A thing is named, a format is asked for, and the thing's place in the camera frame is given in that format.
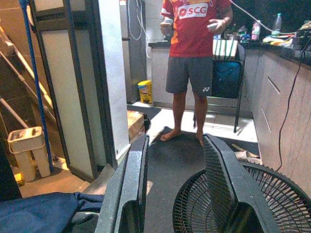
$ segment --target man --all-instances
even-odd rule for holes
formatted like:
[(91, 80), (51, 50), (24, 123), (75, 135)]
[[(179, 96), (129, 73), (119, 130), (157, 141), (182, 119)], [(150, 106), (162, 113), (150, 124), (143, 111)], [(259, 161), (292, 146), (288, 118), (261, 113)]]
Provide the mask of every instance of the man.
[[(221, 19), (215, 19), (219, 13)], [(221, 34), (232, 20), (230, 0), (164, 0), (161, 14), (164, 22), (173, 19), (174, 34), (167, 73), (166, 91), (173, 93), (174, 129), (162, 135), (168, 141), (181, 134), (181, 120), (186, 105), (188, 79), (195, 99), (197, 134), (203, 142), (203, 125), (207, 113), (207, 96), (212, 88), (213, 35)], [(207, 29), (207, 25), (217, 27)], [(171, 34), (172, 25), (161, 23), (164, 35)]]

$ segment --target scg logo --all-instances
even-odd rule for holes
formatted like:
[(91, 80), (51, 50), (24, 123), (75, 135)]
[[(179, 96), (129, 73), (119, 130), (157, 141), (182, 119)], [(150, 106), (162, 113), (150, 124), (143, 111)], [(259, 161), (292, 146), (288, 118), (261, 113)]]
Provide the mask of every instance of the scg logo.
[(207, 3), (181, 6), (178, 8), (178, 15), (180, 19), (191, 17), (205, 17), (207, 15), (207, 9)]

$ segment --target red jersey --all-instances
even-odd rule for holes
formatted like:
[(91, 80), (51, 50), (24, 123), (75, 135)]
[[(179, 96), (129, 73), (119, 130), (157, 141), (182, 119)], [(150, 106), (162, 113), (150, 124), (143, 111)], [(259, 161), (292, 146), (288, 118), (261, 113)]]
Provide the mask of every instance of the red jersey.
[(229, 5), (230, 0), (164, 0), (161, 14), (174, 19), (170, 56), (212, 56), (214, 35), (208, 21)]

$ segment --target gray shorts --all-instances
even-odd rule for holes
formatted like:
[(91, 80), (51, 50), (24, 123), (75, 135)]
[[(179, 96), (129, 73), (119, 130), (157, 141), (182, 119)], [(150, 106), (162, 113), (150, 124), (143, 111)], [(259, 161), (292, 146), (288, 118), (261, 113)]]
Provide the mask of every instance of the gray shorts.
[(210, 96), (212, 76), (212, 57), (169, 57), (166, 91), (173, 94), (184, 93), (190, 79), (195, 94)]

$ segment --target hand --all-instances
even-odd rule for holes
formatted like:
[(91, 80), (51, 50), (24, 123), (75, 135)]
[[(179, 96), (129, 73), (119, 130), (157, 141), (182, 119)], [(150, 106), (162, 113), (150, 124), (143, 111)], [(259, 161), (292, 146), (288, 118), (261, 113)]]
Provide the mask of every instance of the hand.
[(224, 19), (210, 19), (209, 23), (217, 23), (217, 27), (215, 29), (209, 29), (209, 31), (215, 35), (223, 33), (226, 28), (226, 21)]
[(163, 35), (170, 35), (172, 33), (172, 25), (170, 23), (160, 23), (161, 32)]

